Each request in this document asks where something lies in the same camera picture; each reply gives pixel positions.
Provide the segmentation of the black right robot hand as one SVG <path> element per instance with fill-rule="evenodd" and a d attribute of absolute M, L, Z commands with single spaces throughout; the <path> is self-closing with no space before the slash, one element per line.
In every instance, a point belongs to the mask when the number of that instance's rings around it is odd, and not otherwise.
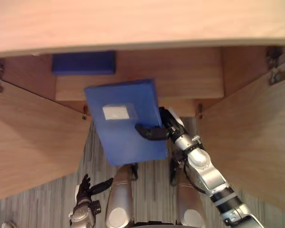
<path fill-rule="evenodd" d="M 159 107 L 159 112 L 162 127 L 146 127 L 137 123 L 135 129 L 140 136 L 150 141 L 163 141 L 171 138 L 175 142 L 178 138 L 187 134 L 183 122 L 171 108 Z"/>

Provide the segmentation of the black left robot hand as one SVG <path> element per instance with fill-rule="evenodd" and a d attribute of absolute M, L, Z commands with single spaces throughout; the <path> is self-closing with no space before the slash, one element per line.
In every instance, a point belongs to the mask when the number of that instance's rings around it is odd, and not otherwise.
<path fill-rule="evenodd" d="M 107 189 L 109 189 L 113 183 L 113 178 L 109 178 L 106 181 L 103 181 L 99 184 L 91 186 L 90 177 L 86 174 L 82 182 L 79 185 L 78 193 L 76 195 L 76 204 L 78 205 L 82 200 L 90 200 L 92 199 L 93 195 L 97 195 Z"/>

